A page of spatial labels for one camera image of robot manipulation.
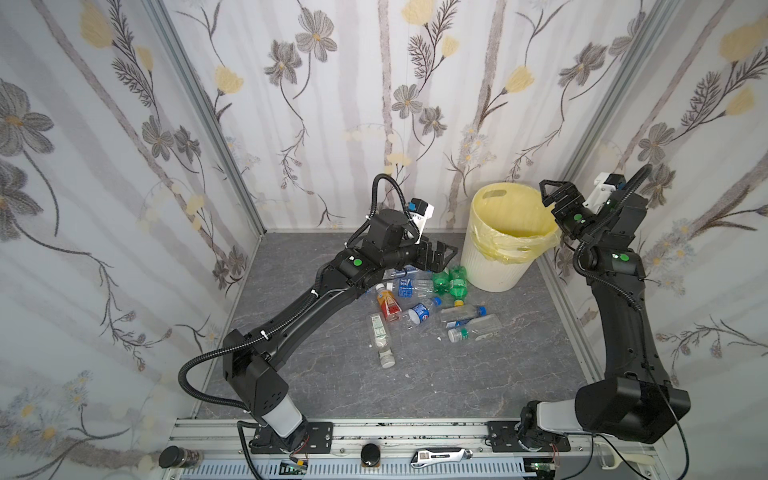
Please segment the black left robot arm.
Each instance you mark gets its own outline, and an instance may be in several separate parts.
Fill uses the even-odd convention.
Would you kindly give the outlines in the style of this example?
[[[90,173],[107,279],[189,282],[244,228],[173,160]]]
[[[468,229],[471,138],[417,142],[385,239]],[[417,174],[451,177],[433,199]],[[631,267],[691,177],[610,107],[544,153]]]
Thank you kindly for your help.
[[[221,348],[187,361],[178,373],[181,389],[201,402],[248,413],[258,425],[272,430],[271,443],[279,450],[301,449],[308,441],[308,421],[290,398],[279,369],[326,320],[379,284],[386,270],[413,266],[437,273],[445,269],[457,250],[424,236],[433,213],[433,205],[414,198],[402,210],[370,214],[288,307],[247,333],[231,331]],[[223,376],[235,399],[201,392],[188,379],[193,368],[216,358],[222,361]]]

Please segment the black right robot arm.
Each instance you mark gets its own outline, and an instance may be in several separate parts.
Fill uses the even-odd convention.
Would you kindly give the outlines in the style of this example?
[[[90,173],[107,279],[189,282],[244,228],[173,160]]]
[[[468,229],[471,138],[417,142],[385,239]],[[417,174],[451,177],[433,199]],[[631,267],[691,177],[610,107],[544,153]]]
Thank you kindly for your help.
[[[527,450],[541,450],[569,434],[653,444],[690,411],[689,394],[673,385],[657,352],[645,305],[646,272],[630,246],[647,214],[648,201],[637,192],[640,183],[638,177],[609,175],[608,196],[594,208],[571,182],[539,184],[543,205],[578,243],[574,269],[598,306],[605,372],[572,400],[529,402],[516,433]]]

